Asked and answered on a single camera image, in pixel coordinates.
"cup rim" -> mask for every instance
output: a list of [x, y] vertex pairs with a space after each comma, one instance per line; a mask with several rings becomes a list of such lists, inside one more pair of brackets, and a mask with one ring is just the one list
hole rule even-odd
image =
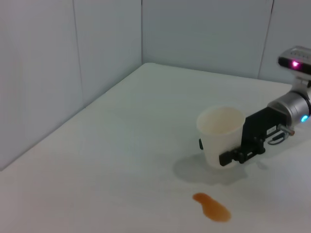
[[202, 131], [199, 129], [199, 127], [198, 127], [198, 121], [199, 121], [200, 117], [201, 117], [203, 114], [206, 114], [207, 112], [210, 112], [210, 111], [215, 110], [215, 109], [220, 109], [220, 108], [231, 108], [231, 109], [234, 109], [234, 110], [238, 111], [238, 112], [241, 114], [241, 116], [243, 117], [243, 122], [242, 122], [242, 124], [241, 124], [242, 127], [243, 127], [243, 125], [245, 124], [246, 116], [245, 116], [245, 114], [244, 114], [241, 110], [239, 110], [239, 109], [237, 109], [237, 108], [235, 108], [235, 107], [232, 107], [232, 106], [227, 106], [227, 105], [216, 105], [216, 106], [211, 106], [211, 107], [205, 109], [204, 111], [202, 111], [202, 112], [199, 114], [199, 116], [198, 116], [198, 118], [197, 118], [197, 120], [196, 120], [196, 128], [197, 128], [197, 130], [198, 130], [200, 133], [202, 133], [202, 134], [204, 134], [204, 135], [224, 136], [224, 135], [232, 134], [232, 133], [234, 133], [234, 132], [240, 130], [240, 127], [238, 127], [238, 128], [236, 128], [236, 129], [233, 129], [233, 130], [228, 131], [228, 132], [225, 132], [225, 133], [204, 133], [204, 132], [202, 132]]

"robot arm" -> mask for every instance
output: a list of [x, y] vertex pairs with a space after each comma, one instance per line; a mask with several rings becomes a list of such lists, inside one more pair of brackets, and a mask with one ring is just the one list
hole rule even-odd
[[264, 141], [268, 137], [283, 131], [268, 144], [283, 142], [294, 135], [295, 125], [305, 122], [311, 115], [311, 50], [300, 46], [286, 50], [279, 56], [278, 64], [295, 76], [291, 90], [246, 118], [241, 146], [221, 154], [220, 165], [226, 166], [232, 160], [243, 164], [265, 153]]

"screw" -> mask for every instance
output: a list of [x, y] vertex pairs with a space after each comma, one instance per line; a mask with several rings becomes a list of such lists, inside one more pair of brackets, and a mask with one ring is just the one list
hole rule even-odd
[[279, 130], [282, 130], [282, 131], [285, 132], [285, 133], [288, 133], [290, 136], [293, 136], [293, 135], [295, 134], [295, 131], [294, 131], [294, 130], [289, 129], [289, 128], [287, 128], [287, 127], [284, 126], [284, 125], [279, 124], [277, 128], [278, 128]]

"silver metal cylinder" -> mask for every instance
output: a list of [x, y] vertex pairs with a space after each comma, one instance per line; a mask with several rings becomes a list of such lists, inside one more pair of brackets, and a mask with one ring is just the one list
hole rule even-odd
[[270, 102], [268, 106], [288, 116], [288, 127], [299, 124], [303, 116], [309, 116], [309, 107], [306, 100], [294, 92], [288, 92]]
[[310, 100], [311, 99], [311, 86], [309, 85], [310, 81], [311, 80], [305, 80], [300, 77], [295, 77], [291, 91], [299, 92], [306, 99]]

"blue light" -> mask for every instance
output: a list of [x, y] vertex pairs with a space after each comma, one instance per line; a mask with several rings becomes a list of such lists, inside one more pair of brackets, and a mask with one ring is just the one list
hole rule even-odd
[[301, 122], [305, 122], [308, 118], [309, 118], [308, 116], [303, 116], [303, 117], [301, 118]]

